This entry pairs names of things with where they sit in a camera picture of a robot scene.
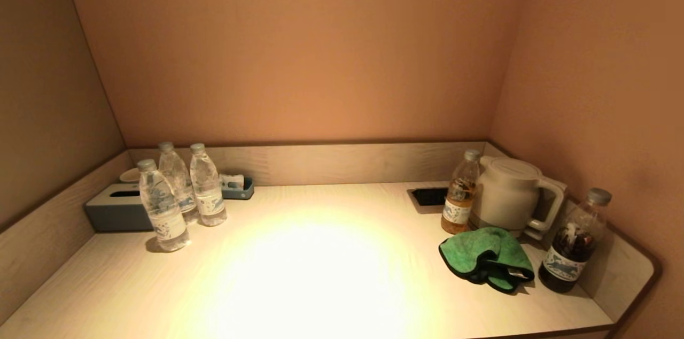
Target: tissue box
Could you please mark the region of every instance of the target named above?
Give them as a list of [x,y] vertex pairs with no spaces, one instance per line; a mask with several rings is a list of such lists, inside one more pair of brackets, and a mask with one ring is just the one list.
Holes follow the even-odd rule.
[[254,195],[252,178],[245,178],[244,189],[229,188],[228,183],[221,182],[221,193],[225,200],[249,200]]
[[98,232],[152,231],[136,183],[108,186],[85,204],[85,213]]

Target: kettle lid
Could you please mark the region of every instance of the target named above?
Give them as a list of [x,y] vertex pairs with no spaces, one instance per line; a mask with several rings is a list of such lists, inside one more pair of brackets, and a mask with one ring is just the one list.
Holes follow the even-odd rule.
[[531,180],[542,176],[542,171],[532,164],[510,158],[494,159],[489,168],[509,178]]

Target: brown tea bottle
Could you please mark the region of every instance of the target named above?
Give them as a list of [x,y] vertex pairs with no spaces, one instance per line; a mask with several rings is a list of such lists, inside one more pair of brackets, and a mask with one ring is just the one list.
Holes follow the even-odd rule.
[[442,210],[442,229],[450,234],[464,232],[475,197],[479,177],[479,151],[468,149],[465,159],[455,169]]
[[567,292],[577,283],[605,231],[605,210],[612,195],[592,188],[558,230],[546,258],[539,266],[539,280],[555,292]]

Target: wall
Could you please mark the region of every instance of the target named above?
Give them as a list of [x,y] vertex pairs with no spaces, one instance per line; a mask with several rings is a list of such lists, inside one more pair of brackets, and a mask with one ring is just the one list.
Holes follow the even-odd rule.
[[662,259],[624,338],[681,337],[682,2],[527,0],[491,131],[575,197],[613,192],[611,222]]
[[0,0],[0,231],[122,151],[72,0]]
[[522,0],[75,0],[129,147],[487,136]]

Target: bottle cap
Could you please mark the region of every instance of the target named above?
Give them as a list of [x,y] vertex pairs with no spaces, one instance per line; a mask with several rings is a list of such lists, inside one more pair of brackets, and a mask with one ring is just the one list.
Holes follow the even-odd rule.
[[154,171],[157,169],[157,164],[153,159],[144,159],[137,162],[137,168],[140,172]]
[[199,153],[204,153],[205,152],[205,145],[202,144],[201,142],[198,142],[197,144],[190,145],[190,151],[192,152],[193,155],[197,155]]
[[613,198],[613,195],[601,188],[592,188],[587,193],[587,200],[591,200],[597,205],[606,205],[610,203],[611,198]]
[[478,161],[479,160],[479,151],[477,149],[468,149],[468,150],[466,150],[465,157],[466,157],[466,160],[469,160],[469,161]]
[[160,142],[159,150],[162,152],[173,151],[173,142]]

